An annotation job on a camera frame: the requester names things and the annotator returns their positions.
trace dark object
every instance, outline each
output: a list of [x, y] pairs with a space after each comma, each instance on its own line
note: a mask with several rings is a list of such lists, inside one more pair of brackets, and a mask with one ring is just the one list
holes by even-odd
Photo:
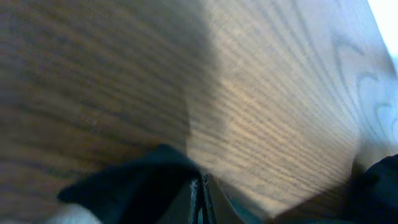
[[398, 223], [398, 155], [384, 158], [354, 181], [343, 219]]
[[103, 223], [243, 223], [213, 178], [167, 145], [79, 181], [58, 199]]

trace wooden table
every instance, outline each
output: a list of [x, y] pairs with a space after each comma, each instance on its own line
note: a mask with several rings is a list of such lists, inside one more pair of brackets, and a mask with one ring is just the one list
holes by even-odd
[[0, 217], [166, 142], [259, 216], [398, 148], [398, 81], [365, 0], [3, 2]]

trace wood grain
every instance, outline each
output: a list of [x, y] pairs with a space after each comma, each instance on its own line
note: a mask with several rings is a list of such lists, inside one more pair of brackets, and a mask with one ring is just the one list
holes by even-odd
[[[43, 218], [62, 187], [159, 142], [270, 217], [398, 151], [365, 0], [3, 3], [0, 217]], [[322, 199], [303, 212], [342, 195]]]

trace black cloth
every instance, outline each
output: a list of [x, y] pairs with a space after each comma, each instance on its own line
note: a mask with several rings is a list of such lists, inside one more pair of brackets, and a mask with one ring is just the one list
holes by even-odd
[[160, 145], [142, 159], [114, 166], [63, 189], [58, 199], [78, 203], [103, 223], [155, 223], [199, 168], [183, 154]]
[[355, 223], [398, 223], [398, 155], [374, 164], [355, 181], [343, 218]]

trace wooden surface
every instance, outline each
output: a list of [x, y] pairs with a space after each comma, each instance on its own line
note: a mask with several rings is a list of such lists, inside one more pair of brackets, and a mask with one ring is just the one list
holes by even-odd
[[2, 4], [2, 218], [45, 217], [62, 187], [158, 142], [263, 217], [397, 152], [398, 81], [365, 0]]

